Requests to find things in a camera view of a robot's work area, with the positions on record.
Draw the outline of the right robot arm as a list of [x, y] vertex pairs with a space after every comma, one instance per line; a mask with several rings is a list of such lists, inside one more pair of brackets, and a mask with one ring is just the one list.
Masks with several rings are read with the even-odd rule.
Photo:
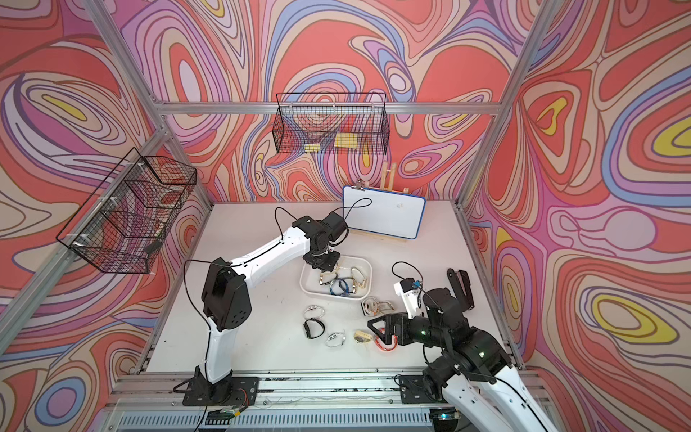
[[394, 291], [406, 310], [373, 318], [367, 327], [386, 345], [439, 349], [439, 357], [421, 373], [418, 387], [426, 397], [453, 405], [480, 431], [556, 430], [504, 347], [469, 324], [449, 289], [427, 291], [405, 278]]

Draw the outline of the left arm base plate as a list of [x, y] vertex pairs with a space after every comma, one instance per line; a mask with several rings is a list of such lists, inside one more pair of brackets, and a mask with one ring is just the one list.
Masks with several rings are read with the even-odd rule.
[[259, 379], [257, 377], [232, 374], [218, 383], [210, 383], [199, 368], [194, 376], [185, 382], [182, 404], [188, 407], [203, 406], [253, 406], [257, 399]]

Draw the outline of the white orange strap watch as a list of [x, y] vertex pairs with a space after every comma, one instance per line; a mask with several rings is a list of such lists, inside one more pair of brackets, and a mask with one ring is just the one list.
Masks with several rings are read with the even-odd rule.
[[382, 301], [374, 296], [368, 296], [361, 301], [361, 309], [365, 317], [377, 317], [396, 311], [392, 302]]

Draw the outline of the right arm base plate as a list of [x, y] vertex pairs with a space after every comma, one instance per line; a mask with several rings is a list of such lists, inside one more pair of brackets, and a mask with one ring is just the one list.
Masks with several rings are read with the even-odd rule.
[[429, 377], [422, 375], [397, 374], [393, 378], [399, 386], [403, 404], [441, 404], [446, 403], [441, 388]]

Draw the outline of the red translucent watch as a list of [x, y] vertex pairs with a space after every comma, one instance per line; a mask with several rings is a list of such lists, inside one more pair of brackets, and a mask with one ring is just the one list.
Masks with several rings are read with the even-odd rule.
[[385, 342], [381, 338], [376, 338], [374, 344], [381, 351], [388, 353], [394, 351], [398, 347], [398, 339], [396, 336], [392, 336], [390, 342]]

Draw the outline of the cream strap gold watch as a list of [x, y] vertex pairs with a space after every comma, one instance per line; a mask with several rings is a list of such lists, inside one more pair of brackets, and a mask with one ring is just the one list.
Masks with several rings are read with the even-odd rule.
[[367, 278], [365, 274], [356, 266], [351, 268], [351, 278], [353, 280], [352, 291], [356, 292], [359, 289], [365, 288]]

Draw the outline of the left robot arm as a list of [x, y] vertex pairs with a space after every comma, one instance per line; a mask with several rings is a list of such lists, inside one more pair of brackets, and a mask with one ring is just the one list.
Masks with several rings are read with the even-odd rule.
[[208, 383], [219, 383], [232, 373], [236, 329], [252, 311], [250, 290], [297, 258], [313, 269], [333, 271], [340, 259], [335, 248], [347, 232], [347, 222], [337, 212], [321, 220], [303, 216], [276, 239], [242, 257], [210, 262], [202, 292], [209, 342], [200, 366]]

